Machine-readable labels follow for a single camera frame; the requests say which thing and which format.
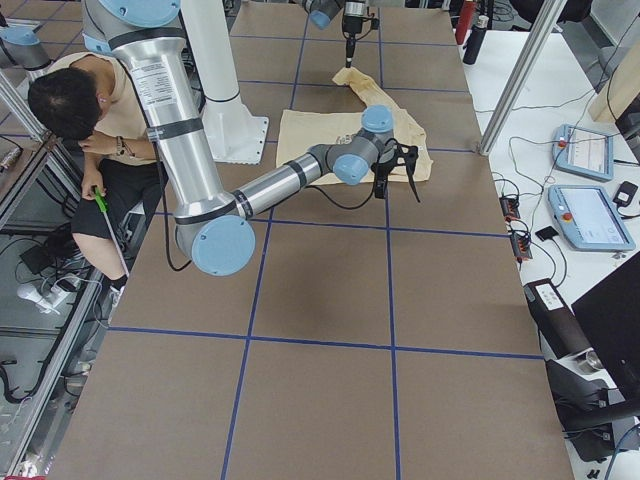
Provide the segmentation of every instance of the white desk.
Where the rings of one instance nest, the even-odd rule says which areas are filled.
[[[485,111],[495,108],[527,35],[528,33],[520,32],[487,32],[477,62],[474,65],[464,66],[478,123],[483,131],[491,118],[491,112]],[[520,106],[561,105],[568,100],[577,99],[587,92],[593,92],[591,84],[564,38],[560,34],[552,34],[527,79],[516,103],[516,108]],[[514,161],[509,154],[509,140],[512,137],[523,137],[534,142],[549,142],[559,125],[563,123],[576,124],[578,121],[578,125],[582,127],[611,134],[618,133],[613,124],[595,123],[591,120],[586,112],[586,107],[594,98],[595,93],[589,93],[579,100],[559,108],[513,111],[489,155],[492,170],[515,182],[520,188],[520,193],[539,193],[540,187],[538,185],[516,172]],[[534,145],[518,139],[512,139],[511,144],[517,169],[527,176],[542,182],[542,179],[551,174],[553,178],[550,179],[550,182],[557,184],[598,183],[557,169],[551,171],[553,158],[550,144]],[[614,137],[614,158],[635,161],[633,153],[620,135]],[[615,193],[623,180],[640,184],[640,168],[616,164],[614,174],[612,181],[602,184],[611,195]],[[498,192],[502,191],[502,184],[503,182],[497,182]],[[505,184],[504,192],[515,193],[515,189],[511,185]],[[520,199],[520,214],[531,232],[553,224],[546,194],[545,190],[541,201],[539,201],[540,196],[524,196]],[[628,214],[639,213],[638,198],[636,197],[632,205],[624,211]],[[628,221],[626,226],[636,243],[639,243],[640,219]],[[545,248],[558,265],[558,273],[554,277],[554,281],[557,283],[563,273],[563,260],[558,249],[552,242],[547,241],[543,244],[535,238],[534,241]],[[567,278],[560,286],[559,291],[569,304],[635,253],[633,251],[628,252],[625,256],[620,256],[611,252],[577,252],[569,247],[562,235],[556,237],[556,241],[568,262]],[[547,278],[553,272],[551,260],[535,246],[532,249],[534,259],[523,262],[520,272],[523,284]],[[584,479],[592,469],[601,470],[599,478],[604,477],[607,463],[582,462],[569,442],[567,442],[567,448],[576,479]],[[638,472],[640,472],[640,452],[627,452],[619,455],[616,459],[610,480],[637,480]]]

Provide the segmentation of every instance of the crumpled cloth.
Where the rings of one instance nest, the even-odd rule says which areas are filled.
[[[394,120],[393,132],[396,140],[405,145],[418,147],[418,162],[413,179],[421,182],[429,179],[433,161],[427,152],[427,134],[418,122],[405,109],[400,108],[378,84],[368,75],[356,68],[343,68],[334,77],[337,85],[348,85],[366,105],[385,105]],[[294,160],[303,155],[310,147],[318,144],[348,143],[351,135],[360,130],[362,112],[356,113],[312,113],[284,110],[280,122],[276,166]],[[404,167],[397,167],[389,175],[390,181],[406,182]],[[373,173],[369,172],[363,182],[372,182]],[[334,174],[328,174],[316,180],[314,185],[342,183]]]

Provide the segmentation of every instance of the person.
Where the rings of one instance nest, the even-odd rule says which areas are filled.
[[[105,197],[114,230],[140,201],[148,225],[162,193],[133,85],[116,59],[76,53],[56,61],[31,84],[28,104],[46,128],[77,140],[82,148],[82,198],[71,232],[89,263],[111,280],[117,303],[127,275],[95,201],[95,189]]]

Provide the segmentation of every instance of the red cylinder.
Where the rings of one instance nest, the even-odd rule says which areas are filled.
[[[464,37],[467,36],[467,31],[471,27],[473,21],[473,14],[476,11],[475,0],[465,0],[460,9],[460,18],[456,25],[456,43],[462,45],[464,43]]]

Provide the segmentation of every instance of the black hair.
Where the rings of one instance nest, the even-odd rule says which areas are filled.
[[[29,108],[55,135],[83,140],[93,133],[101,110],[93,74],[63,68],[37,78],[29,87]]]

